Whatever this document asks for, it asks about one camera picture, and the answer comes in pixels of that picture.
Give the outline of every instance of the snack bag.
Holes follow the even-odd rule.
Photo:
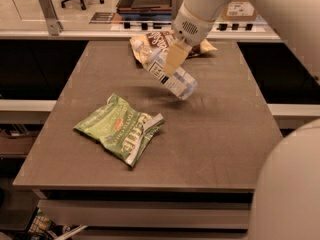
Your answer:
[[[74,129],[98,140],[105,149],[134,167],[163,123],[161,114],[152,117],[137,112],[124,99],[112,94],[106,105],[79,122]]]
[[[160,48],[163,51],[168,51],[168,47],[176,40],[173,30],[170,31],[157,31],[150,32],[148,34],[134,36],[130,39],[132,46],[139,40],[143,42],[145,46],[150,46],[153,49]],[[188,57],[196,57],[200,54],[216,50],[208,40],[203,40],[199,45],[194,46],[190,51]],[[137,51],[133,50],[135,58],[141,63],[140,55]]]

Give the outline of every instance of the orange box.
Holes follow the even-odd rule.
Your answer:
[[[224,7],[221,18],[227,21],[254,21],[257,15],[257,10],[248,0],[232,0]]]

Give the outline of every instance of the green chip bag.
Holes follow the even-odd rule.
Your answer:
[[[106,105],[79,122],[74,129],[100,141],[107,150],[134,167],[163,123],[161,114],[152,117],[137,112],[124,99],[112,94]]]

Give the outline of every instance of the bottle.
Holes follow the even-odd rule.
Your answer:
[[[198,86],[197,81],[181,67],[178,67],[171,76],[163,71],[167,52],[161,50],[161,48],[151,48],[137,40],[133,49],[139,53],[143,68],[156,77],[180,100],[186,100]]]

